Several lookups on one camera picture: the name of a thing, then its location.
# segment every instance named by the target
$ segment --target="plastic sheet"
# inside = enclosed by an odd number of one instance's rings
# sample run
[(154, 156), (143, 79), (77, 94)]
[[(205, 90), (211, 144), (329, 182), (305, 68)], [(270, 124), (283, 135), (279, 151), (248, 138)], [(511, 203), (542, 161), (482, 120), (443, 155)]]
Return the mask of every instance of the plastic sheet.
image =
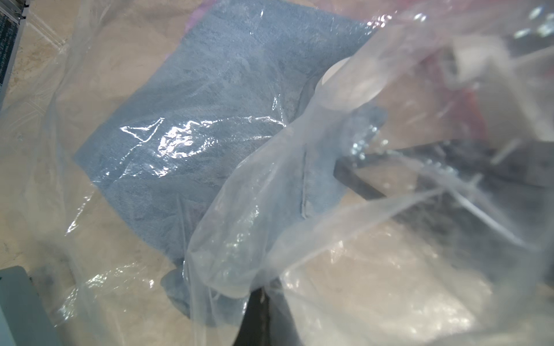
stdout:
[(553, 9), (298, 3), (83, 1), (2, 112), (64, 342), (231, 345), (264, 287), (275, 345), (551, 344)]

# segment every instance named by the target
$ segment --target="plastic wrap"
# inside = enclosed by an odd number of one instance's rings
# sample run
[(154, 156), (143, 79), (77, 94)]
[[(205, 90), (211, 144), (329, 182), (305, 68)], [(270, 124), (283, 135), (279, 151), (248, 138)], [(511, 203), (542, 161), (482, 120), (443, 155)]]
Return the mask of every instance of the plastic wrap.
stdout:
[(383, 25), (226, 181), (188, 247), (193, 319), (228, 325), (227, 299), (265, 287), (276, 344), (551, 342), (529, 306), (550, 275), (553, 118), (521, 62), (549, 51), (550, 11), (425, 2)]
[(296, 3), (83, 1), (0, 114), (64, 343), (551, 344), (553, 9)]

